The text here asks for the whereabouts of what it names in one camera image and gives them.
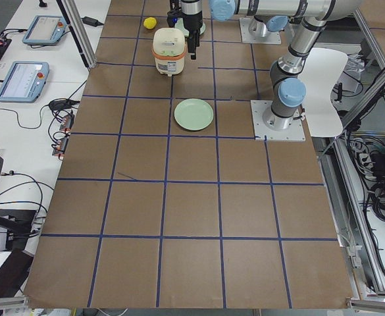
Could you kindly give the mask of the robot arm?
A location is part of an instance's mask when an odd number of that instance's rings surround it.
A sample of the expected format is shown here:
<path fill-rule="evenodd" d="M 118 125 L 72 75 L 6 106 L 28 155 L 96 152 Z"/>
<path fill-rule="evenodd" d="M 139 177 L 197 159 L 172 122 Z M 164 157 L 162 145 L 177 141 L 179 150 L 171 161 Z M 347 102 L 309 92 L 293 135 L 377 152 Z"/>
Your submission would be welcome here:
<path fill-rule="evenodd" d="M 187 30 L 188 53 L 192 60 L 196 59 L 196 48 L 200 46 L 200 32 L 203 26 L 202 1 L 169 1 L 170 10 L 167 12 L 167 23 L 170 28 L 175 27 L 182 19 L 184 29 Z M 265 24 L 269 32 L 278 32 L 288 22 L 286 15 L 280 13 L 258 13 L 258 1 L 248 1 L 243 14 L 253 16 L 257 22 Z M 240 13 L 240 1 L 209 1 L 209 8 L 213 19 L 229 20 Z"/>
<path fill-rule="evenodd" d="M 360 6 L 360 1 L 210 1 L 211 16 L 218 21 L 235 14 L 246 16 L 287 16 L 301 22 L 288 51 L 273 63 L 270 79 L 274 99 L 263 113 L 264 124 L 271 130 L 289 128 L 296 109 L 303 103 L 305 84 L 297 78 L 311 49 L 328 21 L 339 20 Z"/>

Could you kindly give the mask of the green plate near arm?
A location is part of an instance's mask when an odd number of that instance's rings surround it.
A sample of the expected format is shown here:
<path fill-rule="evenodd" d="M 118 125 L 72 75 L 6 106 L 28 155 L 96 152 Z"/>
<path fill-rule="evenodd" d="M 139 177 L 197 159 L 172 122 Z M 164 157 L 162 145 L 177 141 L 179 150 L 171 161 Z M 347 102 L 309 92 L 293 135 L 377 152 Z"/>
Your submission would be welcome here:
<path fill-rule="evenodd" d="M 175 24 L 175 28 L 181 30 L 184 34 L 184 36 L 187 38 L 189 36 L 189 31 L 184 27 L 183 19 L 179 18 Z M 200 28 L 199 34 L 202 35 L 205 32 L 206 25 L 203 23 L 202 27 Z"/>
<path fill-rule="evenodd" d="M 214 112 L 213 108 L 202 99 L 185 99 L 177 104 L 174 118 L 182 128 L 198 131 L 212 123 Z"/>

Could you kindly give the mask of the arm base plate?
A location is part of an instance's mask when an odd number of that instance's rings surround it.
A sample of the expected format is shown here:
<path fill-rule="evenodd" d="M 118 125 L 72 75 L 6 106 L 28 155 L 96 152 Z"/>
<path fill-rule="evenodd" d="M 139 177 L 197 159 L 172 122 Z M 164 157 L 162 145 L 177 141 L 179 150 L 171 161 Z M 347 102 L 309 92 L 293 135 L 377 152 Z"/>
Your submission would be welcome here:
<path fill-rule="evenodd" d="M 260 43 L 265 45 L 280 45 L 280 31 L 285 24 L 276 16 L 267 22 L 261 22 L 254 17 L 240 18 L 240 31 L 243 43 Z"/>
<path fill-rule="evenodd" d="M 256 140 L 279 142 L 304 142 L 305 133 L 299 111 L 289 118 L 276 116 L 271 109 L 271 100 L 251 100 L 251 114 Z"/>

